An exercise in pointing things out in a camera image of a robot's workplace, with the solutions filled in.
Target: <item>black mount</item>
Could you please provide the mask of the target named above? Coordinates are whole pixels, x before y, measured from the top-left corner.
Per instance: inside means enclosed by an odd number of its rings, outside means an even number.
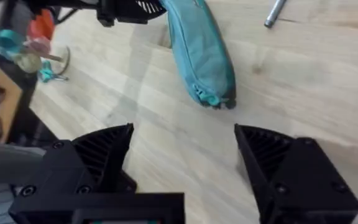
[[[33,13],[39,14],[46,7],[70,7],[73,9],[94,9],[98,21],[105,27],[114,25],[114,20],[136,24],[147,24],[147,21],[166,12],[159,0],[98,0],[94,4],[87,0],[26,0]]]
[[[38,170],[9,213],[17,223],[156,221],[184,224],[184,194],[135,194],[122,163],[132,124],[96,131],[45,148]]]
[[[261,224],[350,224],[358,200],[318,143],[274,131],[234,128]]]

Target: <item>gray rod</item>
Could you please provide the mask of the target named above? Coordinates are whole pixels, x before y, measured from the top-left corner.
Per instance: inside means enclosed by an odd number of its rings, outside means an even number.
[[[38,147],[0,144],[0,183],[24,184],[44,154],[45,151]]]
[[[272,28],[274,23],[277,20],[277,17],[281,10],[283,9],[284,3],[286,0],[277,0],[276,3],[273,6],[272,11],[268,15],[266,21],[265,21],[265,27]]]

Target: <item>orange object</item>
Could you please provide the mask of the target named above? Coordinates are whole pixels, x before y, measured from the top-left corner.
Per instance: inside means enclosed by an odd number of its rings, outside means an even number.
[[[27,35],[30,40],[41,37],[51,40],[54,30],[55,23],[53,22],[52,14],[48,9],[42,9],[41,15],[36,15],[35,20],[30,22],[27,28]]]

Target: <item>teal pencil case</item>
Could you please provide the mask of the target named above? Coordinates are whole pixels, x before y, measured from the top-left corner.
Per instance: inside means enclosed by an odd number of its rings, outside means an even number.
[[[232,63],[204,0],[160,0],[168,12],[172,51],[190,96],[203,106],[236,105]]]

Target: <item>wooden surface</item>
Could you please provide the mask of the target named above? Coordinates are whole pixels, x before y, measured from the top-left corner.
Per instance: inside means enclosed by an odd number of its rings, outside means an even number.
[[[358,196],[358,1],[288,0],[272,30],[272,0],[208,3],[236,71],[234,110],[191,100],[165,16],[105,29],[93,11],[57,28],[70,81],[39,83],[31,108],[61,139],[134,123],[125,170],[142,192],[185,192],[188,223],[258,223],[234,123],[317,139]]]

